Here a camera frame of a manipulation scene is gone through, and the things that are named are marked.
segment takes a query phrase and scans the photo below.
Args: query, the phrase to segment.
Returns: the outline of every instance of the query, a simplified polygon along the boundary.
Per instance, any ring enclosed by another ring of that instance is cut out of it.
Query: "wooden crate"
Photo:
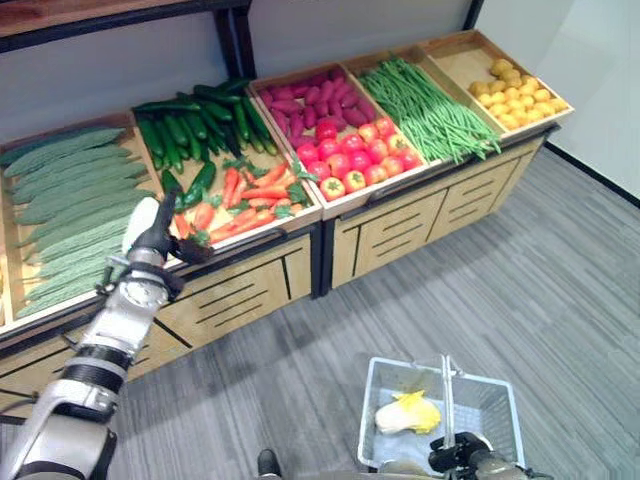
[[[369,95],[369,93],[364,89],[364,87],[360,84],[360,82],[353,75],[351,75],[347,70],[345,70],[343,65],[339,63],[327,63],[315,68],[292,72],[287,75],[255,80],[251,82],[249,86],[249,94],[251,97],[251,101],[256,107],[256,109],[258,110],[258,112],[264,118],[265,124],[267,125],[267,128],[269,128],[269,130],[271,131],[271,134],[274,137],[276,143],[280,148],[287,151],[288,154],[294,158],[296,155],[295,149],[286,139],[282,130],[280,130],[280,128],[278,127],[273,116],[271,115],[268,108],[265,106],[264,102],[258,95],[258,92],[263,88],[266,88],[269,86],[287,85],[293,82],[297,82],[297,81],[309,78],[319,73],[330,71],[334,68],[342,69],[345,72],[346,81],[349,84],[351,84],[354,87],[354,89],[358,93],[360,93],[361,96],[366,97],[369,100],[369,102],[371,102],[371,104],[374,106],[377,112],[378,117],[386,116],[386,113],[384,112],[384,110],[380,108],[380,106],[371,97],[371,95]],[[353,127],[349,126],[347,127],[347,130],[345,130],[345,133],[353,133],[355,131],[356,130]],[[409,142],[409,140],[406,139],[406,137],[405,137],[405,140],[409,145],[411,145],[411,142]],[[316,184],[310,182],[309,186],[311,187],[311,190],[313,191],[316,198],[318,199],[318,202],[320,203],[320,205],[322,205],[322,208],[323,208],[322,218],[331,219],[345,212],[348,212],[362,205],[365,205],[370,200],[373,200],[373,199],[379,200],[380,198],[386,195],[391,195],[392,193],[398,190],[402,190],[404,188],[409,187],[410,185],[418,183],[424,180],[425,178],[431,175],[434,175],[435,172],[441,171],[443,167],[447,167],[447,166],[448,165],[445,165],[442,160],[436,160],[436,161],[430,162],[429,164],[425,162],[420,167],[414,168],[413,170],[410,170],[407,172],[403,172],[400,175],[392,177],[382,183],[371,185],[362,190],[359,190],[357,192],[351,193],[342,198],[334,200],[332,202],[328,202],[324,198],[324,195],[322,195],[322,193],[320,192],[320,189]]]
[[[455,33],[442,38],[427,40],[419,44],[426,53],[421,65],[453,98],[481,115],[492,128],[499,128],[503,140],[514,141],[531,136],[533,132],[545,130],[559,123],[574,112],[567,103],[567,109],[531,123],[516,130],[508,130],[476,100],[468,88],[474,81],[490,82],[496,78],[489,72],[494,60],[504,58],[511,62],[522,75],[533,75],[510,55],[505,53],[485,35],[477,30]],[[561,98],[539,77],[540,86],[551,93],[552,98]]]
[[[333,288],[480,220],[505,201],[544,136],[346,220],[333,239]]]
[[[78,128],[89,127],[94,125],[107,127],[123,127],[125,132],[119,137],[119,144],[129,149],[133,155],[140,156],[139,161],[143,162],[147,167],[149,180],[138,185],[138,188],[151,190],[156,194],[162,191],[160,182],[153,171],[151,158],[149,157],[144,143],[140,136],[140,131],[135,124],[133,115],[130,112],[118,113],[94,120],[78,123],[61,129],[52,130],[39,135],[34,135],[25,139],[21,139],[0,147],[0,153],[22,144],[29,143],[44,136],[60,133]],[[49,315],[53,315],[68,307],[77,305],[78,303],[95,298],[94,292],[87,292],[53,307],[41,310],[40,312],[26,316],[21,319],[16,318],[16,313],[25,305],[24,297],[32,289],[36,282],[25,282],[22,279],[32,277],[38,271],[37,266],[31,266],[22,259],[26,257],[31,246],[17,248],[15,245],[20,240],[25,239],[33,230],[33,226],[23,226],[15,223],[15,216],[20,211],[20,206],[14,206],[11,203],[11,196],[7,191],[8,187],[15,183],[15,179],[7,179],[2,176],[0,181],[0,246],[2,254],[0,255],[0,268],[2,268],[3,276],[3,292],[2,305],[3,315],[0,316],[0,334],[12,328],[42,319]]]

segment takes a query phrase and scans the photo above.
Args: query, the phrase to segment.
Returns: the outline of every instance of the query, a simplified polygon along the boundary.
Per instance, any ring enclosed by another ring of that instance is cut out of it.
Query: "potato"
[[[516,128],[520,128],[520,123],[513,118],[512,115],[505,113],[498,117],[498,121],[504,125],[509,130],[515,130]]]
[[[493,65],[491,65],[491,74],[496,77],[499,76],[504,70],[509,70],[513,68],[511,62],[509,60],[505,60],[504,58],[498,58],[493,61]]]
[[[503,70],[500,73],[500,80],[504,80],[506,82],[507,80],[511,80],[512,78],[520,78],[520,72],[513,68],[510,68],[508,70]]]
[[[567,102],[565,102],[561,98],[552,98],[551,100],[549,100],[549,105],[553,107],[556,113],[569,108],[569,105],[567,105]]]
[[[494,104],[504,103],[507,101],[507,97],[505,97],[504,93],[502,92],[496,92],[493,95],[491,95],[491,100],[493,101]]]
[[[551,99],[551,93],[546,88],[541,88],[533,92],[533,98],[535,98],[536,102],[546,102]]]
[[[469,85],[469,91],[471,95],[478,98],[483,93],[489,93],[489,87],[485,82],[473,82]]]
[[[489,83],[489,92],[490,93],[501,92],[505,89],[506,86],[507,84],[504,83],[502,80],[496,80],[494,82]]]
[[[525,108],[525,110],[530,110],[536,104],[536,101],[531,95],[521,95],[520,103]]]
[[[520,90],[515,87],[509,87],[504,91],[504,96],[507,100],[517,100],[520,98]]]

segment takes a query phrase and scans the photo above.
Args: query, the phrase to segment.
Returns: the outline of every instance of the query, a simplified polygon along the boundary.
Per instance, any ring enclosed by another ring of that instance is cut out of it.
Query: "gray carpet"
[[[490,218],[131,383],[111,478],[362,471],[369,358],[438,352],[513,384],[529,466],[636,478],[639,327],[640,210],[542,151]]]

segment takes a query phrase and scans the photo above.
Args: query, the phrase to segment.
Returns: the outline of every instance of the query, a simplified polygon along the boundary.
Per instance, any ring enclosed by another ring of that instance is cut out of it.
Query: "yellow potato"
[[[506,83],[507,83],[507,88],[509,87],[520,88],[522,86],[522,80],[520,80],[519,77],[510,78],[509,80],[507,80]]]
[[[531,95],[522,95],[520,97],[520,103],[524,106],[525,110],[529,110],[533,108],[536,104],[536,101]]]
[[[546,102],[551,99],[551,94],[546,88],[541,88],[533,92],[533,98],[536,99],[536,102]]]
[[[507,84],[502,80],[496,80],[494,82],[489,83],[489,91],[491,93],[501,92],[505,89]]]
[[[496,103],[493,107],[489,109],[489,112],[494,117],[499,117],[500,115],[504,115],[509,111],[509,107],[507,107],[503,103]]]
[[[529,123],[529,117],[527,116],[527,112],[524,110],[511,110],[509,115],[515,118],[521,127],[524,127]]]
[[[504,80],[506,82],[507,80],[511,80],[512,78],[520,78],[520,72],[513,68],[510,68],[508,70],[503,70],[500,73],[500,80]]]
[[[542,113],[542,115],[544,115],[545,117],[550,117],[551,115],[555,115],[556,113],[553,107],[549,105],[547,102],[536,103],[533,106],[533,108],[534,110],[537,110],[540,113]]]
[[[504,93],[502,92],[496,92],[493,95],[491,95],[491,100],[493,100],[493,103],[504,103],[507,101],[507,97],[504,96]]]
[[[520,90],[520,95],[533,96],[533,92],[535,92],[535,89],[531,85],[523,85],[519,88],[519,90]]]
[[[511,65],[509,60],[498,58],[497,60],[494,60],[493,65],[491,65],[491,74],[497,77],[503,72],[503,70],[509,70],[510,68],[513,68],[513,65]]]
[[[527,118],[529,119],[529,123],[539,122],[544,118],[544,115],[540,110],[531,109],[527,112]]]
[[[511,110],[524,110],[524,105],[522,105],[522,102],[520,102],[518,100],[509,100],[505,105],[507,107],[509,107],[509,111],[511,111]]]
[[[520,98],[520,90],[514,87],[509,87],[504,91],[504,96],[507,100],[517,100]]]
[[[512,115],[504,114],[498,117],[498,120],[509,130],[515,130],[520,128],[520,122],[518,122]]]
[[[478,98],[483,93],[489,93],[489,87],[485,82],[473,82],[469,86],[469,91],[471,92],[471,95]]]
[[[567,105],[567,102],[565,102],[561,98],[552,98],[551,100],[549,100],[549,105],[553,107],[556,113],[569,108],[569,105]]]
[[[493,97],[488,93],[483,93],[478,97],[478,101],[482,104],[483,107],[489,108],[493,105]]]

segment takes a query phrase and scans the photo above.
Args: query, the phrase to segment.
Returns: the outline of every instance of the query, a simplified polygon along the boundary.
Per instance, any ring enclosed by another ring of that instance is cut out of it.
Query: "cabinet drawer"
[[[518,158],[515,158],[451,186],[429,234],[429,242],[487,215],[517,164]]]

